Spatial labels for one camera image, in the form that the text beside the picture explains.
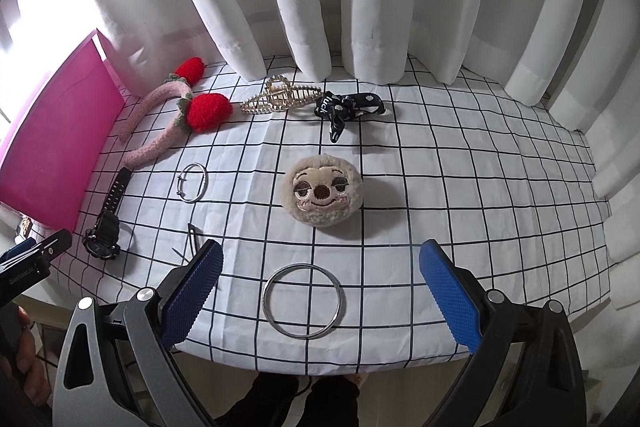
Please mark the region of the person's left hand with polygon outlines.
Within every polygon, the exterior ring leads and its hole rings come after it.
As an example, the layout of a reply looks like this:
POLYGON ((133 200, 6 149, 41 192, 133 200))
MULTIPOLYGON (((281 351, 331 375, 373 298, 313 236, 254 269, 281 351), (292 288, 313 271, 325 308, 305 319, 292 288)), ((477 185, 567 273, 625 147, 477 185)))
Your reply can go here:
POLYGON ((51 386, 42 363, 37 359, 35 337, 30 331, 32 321, 24 308, 12 303, 11 310, 20 323, 21 336, 18 338, 15 363, 24 376, 23 391, 35 407, 46 404, 51 395, 51 386))

